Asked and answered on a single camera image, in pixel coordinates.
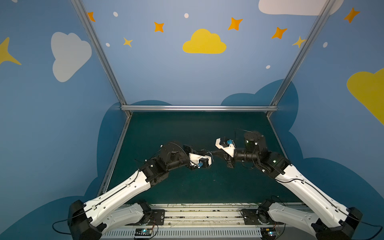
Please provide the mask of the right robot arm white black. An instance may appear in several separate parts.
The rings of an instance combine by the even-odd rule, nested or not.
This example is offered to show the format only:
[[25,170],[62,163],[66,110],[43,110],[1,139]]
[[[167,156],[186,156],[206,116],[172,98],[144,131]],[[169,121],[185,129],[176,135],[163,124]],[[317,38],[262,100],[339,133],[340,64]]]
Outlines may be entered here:
[[296,195],[312,212],[303,212],[267,199],[251,216],[261,225],[283,223],[300,229],[318,240],[351,240],[362,223],[363,214],[355,207],[332,199],[311,181],[284,156],[267,148],[264,135],[259,132],[244,134],[244,148],[237,148],[235,141],[228,138],[216,139],[217,151],[214,153],[225,159],[229,167],[235,162],[250,162],[282,186]]

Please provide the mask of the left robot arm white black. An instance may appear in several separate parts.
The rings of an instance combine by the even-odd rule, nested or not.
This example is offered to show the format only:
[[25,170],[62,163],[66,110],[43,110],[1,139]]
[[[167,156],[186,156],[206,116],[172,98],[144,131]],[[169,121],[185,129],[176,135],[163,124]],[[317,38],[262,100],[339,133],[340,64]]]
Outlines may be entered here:
[[125,181],[104,194],[70,205],[69,235],[74,240],[99,240],[103,234],[124,225],[156,225],[151,220],[153,211],[146,201],[130,207],[121,206],[165,180],[171,170],[187,167],[190,170],[209,168],[213,154],[195,151],[189,146],[168,142]]

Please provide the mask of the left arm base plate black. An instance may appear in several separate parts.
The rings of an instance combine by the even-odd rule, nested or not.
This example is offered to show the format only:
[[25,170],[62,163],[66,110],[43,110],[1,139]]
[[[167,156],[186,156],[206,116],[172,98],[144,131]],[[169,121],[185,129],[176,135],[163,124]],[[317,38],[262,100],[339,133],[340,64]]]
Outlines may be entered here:
[[144,226],[155,224],[158,226],[163,226],[165,221],[165,210],[152,210],[150,213],[146,213],[139,222],[134,224],[127,224],[127,226]]

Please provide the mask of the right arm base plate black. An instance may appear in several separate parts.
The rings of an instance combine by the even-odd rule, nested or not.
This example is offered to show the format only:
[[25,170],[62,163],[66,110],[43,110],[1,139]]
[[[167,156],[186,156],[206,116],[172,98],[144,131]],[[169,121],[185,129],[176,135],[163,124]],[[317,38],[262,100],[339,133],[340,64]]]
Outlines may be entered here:
[[245,225],[275,225],[281,224],[274,221],[267,211],[259,209],[241,209]]

